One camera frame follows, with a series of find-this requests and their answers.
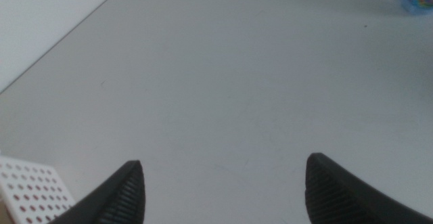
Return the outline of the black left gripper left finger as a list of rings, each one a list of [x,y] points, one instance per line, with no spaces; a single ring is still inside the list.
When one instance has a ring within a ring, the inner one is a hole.
[[[124,163],[90,194],[51,224],[142,224],[145,179],[138,160]]]

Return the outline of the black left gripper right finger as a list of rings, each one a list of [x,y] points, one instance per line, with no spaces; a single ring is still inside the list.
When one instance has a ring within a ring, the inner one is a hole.
[[[397,202],[322,153],[306,162],[305,205],[311,223],[432,224],[432,218]]]

